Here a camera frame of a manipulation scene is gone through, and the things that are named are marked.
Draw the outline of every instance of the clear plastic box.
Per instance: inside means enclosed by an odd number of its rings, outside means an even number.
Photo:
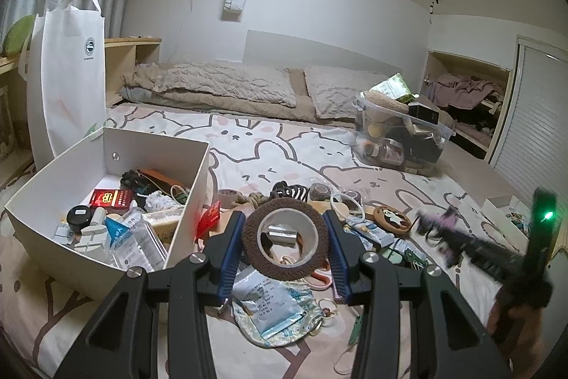
[[[356,96],[351,147],[357,158],[373,166],[431,175],[453,131],[444,124],[384,108]]]

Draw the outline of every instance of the red plastic packet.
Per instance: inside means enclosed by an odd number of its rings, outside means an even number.
[[[197,231],[195,232],[196,238],[201,238],[206,231],[210,230],[217,225],[219,218],[221,217],[221,201],[217,201],[213,206],[209,207],[208,210],[201,216],[200,222],[197,225]]]

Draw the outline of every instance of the blue gripper pad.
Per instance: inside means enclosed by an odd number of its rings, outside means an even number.
[[[208,279],[200,286],[200,295],[212,301],[209,304],[222,304],[231,296],[235,276],[242,254],[241,233],[246,217],[235,211],[229,219],[225,232],[212,236],[207,241],[203,253],[209,258]]]
[[[329,234],[329,265],[337,293],[348,305],[360,304],[370,291],[371,280],[362,275],[359,257],[365,252],[357,236],[345,233],[334,211],[326,211],[323,220]]]

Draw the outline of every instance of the folded clothes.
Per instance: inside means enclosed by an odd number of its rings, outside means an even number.
[[[453,106],[461,109],[475,108],[493,91],[503,93],[501,86],[493,82],[449,73],[438,77],[431,90],[430,96],[439,107]]]

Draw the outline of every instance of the white wall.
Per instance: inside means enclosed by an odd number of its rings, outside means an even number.
[[[224,0],[129,0],[125,36],[161,37],[161,61],[241,61],[246,32],[285,34],[397,66],[416,90],[427,59],[428,12],[409,0],[246,0],[238,21]]]
[[[468,56],[512,70],[515,67],[517,36],[568,50],[568,37],[549,29],[467,15],[433,15],[428,49]]]

